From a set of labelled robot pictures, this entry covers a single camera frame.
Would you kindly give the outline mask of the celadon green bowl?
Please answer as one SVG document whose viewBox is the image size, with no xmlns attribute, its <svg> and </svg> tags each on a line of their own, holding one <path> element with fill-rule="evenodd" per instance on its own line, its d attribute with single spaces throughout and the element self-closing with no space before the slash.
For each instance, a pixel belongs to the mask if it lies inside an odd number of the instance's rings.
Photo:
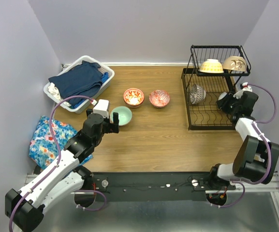
<svg viewBox="0 0 279 232">
<path fill-rule="evenodd" d="M 119 126 L 127 125 L 132 119 L 132 112 L 126 106 L 118 106 L 111 111 L 110 114 L 111 122 L 113 122 L 113 113 L 118 113 Z"/>
</svg>

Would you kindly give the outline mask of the orange floral pattern bowl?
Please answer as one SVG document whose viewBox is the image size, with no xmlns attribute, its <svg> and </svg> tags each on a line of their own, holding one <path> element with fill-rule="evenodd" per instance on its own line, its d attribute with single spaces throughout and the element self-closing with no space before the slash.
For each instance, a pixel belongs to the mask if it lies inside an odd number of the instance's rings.
<svg viewBox="0 0 279 232">
<path fill-rule="evenodd" d="M 138 99 L 139 101 L 144 101 L 144 93 L 137 88 L 129 88 L 123 94 L 124 101 L 132 101 L 133 99 Z"/>
</svg>

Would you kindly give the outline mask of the brown lattice pattern bowl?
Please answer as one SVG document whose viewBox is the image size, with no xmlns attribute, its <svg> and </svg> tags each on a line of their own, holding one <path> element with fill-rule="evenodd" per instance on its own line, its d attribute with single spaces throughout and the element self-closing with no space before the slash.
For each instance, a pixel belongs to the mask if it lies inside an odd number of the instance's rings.
<svg viewBox="0 0 279 232">
<path fill-rule="evenodd" d="M 204 101 L 206 98 L 206 91 L 202 86 L 193 84 L 190 89 L 190 101 L 191 104 L 198 104 Z"/>
</svg>

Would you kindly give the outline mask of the beige bowl brown leaf pattern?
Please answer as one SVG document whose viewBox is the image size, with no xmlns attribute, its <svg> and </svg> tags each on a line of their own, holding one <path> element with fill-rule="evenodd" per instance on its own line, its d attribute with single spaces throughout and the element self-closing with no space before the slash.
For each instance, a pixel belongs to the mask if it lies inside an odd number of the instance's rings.
<svg viewBox="0 0 279 232">
<path fill-rule="evenodd" d="M 222 64 L 223 69 L 229 71 L 245 72 L 247 70 L 247 64 L 241 56 L 230 56 Z"/>
</svg>

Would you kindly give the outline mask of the blue zigzag pattern bowl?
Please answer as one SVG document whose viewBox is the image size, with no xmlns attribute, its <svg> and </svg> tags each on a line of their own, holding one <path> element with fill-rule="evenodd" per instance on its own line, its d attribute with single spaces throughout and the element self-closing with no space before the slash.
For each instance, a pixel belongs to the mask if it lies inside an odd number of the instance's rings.
<svg viewBox="0 0 279 232">
<path fill-rule="evenodd" d="M 156 108 L 164 108 L 170 102 L 170 95 L 165 90 L 154 90 L 149 95 L 149 101 Z"/>
</svg>

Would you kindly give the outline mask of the white ribbed bowl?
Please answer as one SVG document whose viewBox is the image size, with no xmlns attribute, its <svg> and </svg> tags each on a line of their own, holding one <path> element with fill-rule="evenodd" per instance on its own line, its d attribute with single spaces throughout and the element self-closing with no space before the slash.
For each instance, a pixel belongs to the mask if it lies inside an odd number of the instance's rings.
<svg viewBox="0 0 279 232">
<path fill-rule="evenodd" d="M 227 92 L 221 93 L 221 94 L 219 95 L 218 100 L 219 100 L 219 101 L 222 100 L 226 95 L 227 95 Z"/>
</svg>

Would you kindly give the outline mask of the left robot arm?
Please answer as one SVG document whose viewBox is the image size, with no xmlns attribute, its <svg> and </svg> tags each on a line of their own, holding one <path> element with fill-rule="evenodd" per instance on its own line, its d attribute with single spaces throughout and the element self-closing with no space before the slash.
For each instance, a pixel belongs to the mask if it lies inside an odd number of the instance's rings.
<svg viewBox="0 0 279 232">
<path fill-rule="evenodd" d="M 86 191 L 92 184 L 92 173 L 81 163 L 94 152 L 106 133 L 119 133 L 119 114 L 107 110 L 88 113 L 82 129 L 70 138 L 57 158 L 36 178 L 5 195 L 5 214 L 9 231 L 18 227 L 23 232 L 35 230 L 45 214 L 72 192 Z"/>
</svg>

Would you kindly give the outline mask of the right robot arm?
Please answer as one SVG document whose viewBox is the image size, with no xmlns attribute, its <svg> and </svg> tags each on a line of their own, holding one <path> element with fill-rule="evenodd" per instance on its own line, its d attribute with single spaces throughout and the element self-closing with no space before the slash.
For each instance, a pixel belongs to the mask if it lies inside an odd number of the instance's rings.
<svg viewBox="0 0 279 232">
<path fill-rule="evenodd" d="M 225 92 L 219 96 L 217 107 L 230 116 L 243 144 L 233 163 L 211 168 L 207 177 L 210 188 L 227 187 L 231 181 L 239 180 L 254 185 L 270 183 L 279 158 L 279 144 L 267 139 L 251 116 L 258 98 L 251 91 L 243 91 L 239 97 Z"/>
</svg>

